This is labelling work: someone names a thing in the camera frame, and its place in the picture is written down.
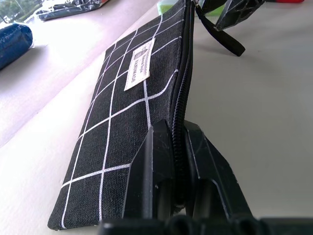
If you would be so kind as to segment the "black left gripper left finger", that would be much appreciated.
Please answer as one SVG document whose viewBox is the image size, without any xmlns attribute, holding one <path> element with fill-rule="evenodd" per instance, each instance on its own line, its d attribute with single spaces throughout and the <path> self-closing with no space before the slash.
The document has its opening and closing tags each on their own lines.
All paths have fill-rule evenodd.
<svg viewBox="0 0 313 235">
<path fill-rule="evenodd" d="M 150 127 L 128 174 L 123 218 L 168 219 L 173 214 L 174 157 L 166 121 Z"/>
</svg>

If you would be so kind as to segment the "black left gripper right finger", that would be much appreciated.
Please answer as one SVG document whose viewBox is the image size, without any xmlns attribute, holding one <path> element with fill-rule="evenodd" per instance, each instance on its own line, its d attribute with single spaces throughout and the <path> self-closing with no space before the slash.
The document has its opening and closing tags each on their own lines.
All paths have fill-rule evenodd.
<svg viewBox="0 0 313 235">
<path fill-rule="evenodd" d="M 228 161 L 198 125 L 186 121 L 184 128 L 191 176 L 187 214 L 193 218 L 251 217 L 251 210 Z"/>
</svg>

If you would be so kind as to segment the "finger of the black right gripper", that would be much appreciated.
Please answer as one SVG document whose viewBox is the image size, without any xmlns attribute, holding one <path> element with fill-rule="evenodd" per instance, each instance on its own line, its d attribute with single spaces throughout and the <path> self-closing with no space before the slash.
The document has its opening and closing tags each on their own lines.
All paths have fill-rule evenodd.
<svg viewBox="0 0 313 235">
<path fill-rule="evenodd" d="M 221 6 L 224 6 L 227 0 L 203 0 L 201 9 L 203 13 L 210 13 Z"/>
<path fill-rule="evenodd" d="M 215 29 L 221 31 L 245 21 L 264 3 L 264 0 L 227 0 Z"/>
</svg>

